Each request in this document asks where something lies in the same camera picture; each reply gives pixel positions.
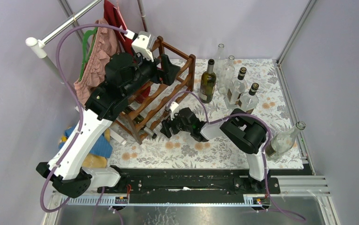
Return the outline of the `clear square glass bottle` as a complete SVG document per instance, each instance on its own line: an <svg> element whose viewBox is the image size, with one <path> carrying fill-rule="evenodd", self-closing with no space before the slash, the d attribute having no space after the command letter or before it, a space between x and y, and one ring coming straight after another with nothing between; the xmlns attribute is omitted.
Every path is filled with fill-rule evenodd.
<svg viewBox="0 0 359 225"><path fill-rule="evenodd" d="M162 111L157 113L157 122L160 124L165 120L171 120L171 112L170 111Z"/></svg>

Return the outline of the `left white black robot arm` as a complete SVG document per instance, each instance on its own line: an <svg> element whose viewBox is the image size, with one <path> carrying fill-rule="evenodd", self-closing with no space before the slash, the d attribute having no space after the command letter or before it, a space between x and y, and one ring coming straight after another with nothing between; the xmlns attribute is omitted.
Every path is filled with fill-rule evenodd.
<svg viewBox="0 0 359 225"><path fill-rule="evenodd" d="M60 193L77 198L90 188L109 187L114 192L126 188L125 178L112 167L83 168L82 164L103 132L129 105L129 98L151 81L172 85L180 67L168 55L148 60L129 53L116 53L105 66L105 80L84 104L80 119L64 146L48 162L40 162L36 171L51 181Z"/></svg>

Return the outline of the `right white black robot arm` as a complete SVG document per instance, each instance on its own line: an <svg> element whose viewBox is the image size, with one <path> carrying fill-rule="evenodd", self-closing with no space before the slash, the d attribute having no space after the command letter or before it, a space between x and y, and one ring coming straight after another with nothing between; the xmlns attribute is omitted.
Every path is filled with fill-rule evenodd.
<svg viewBox="0 0 359 225"><path fill-rule="evenodd" d="M246 154L251 190L261 193L268 187L269 169L263 153L270 143L271 131L260 118L236 108L229 116L208 123L199 120L187 107L163 120L160 132L167 138L179 132L188 132L198 142L208 142L216 137L228 138Z"/></svg>

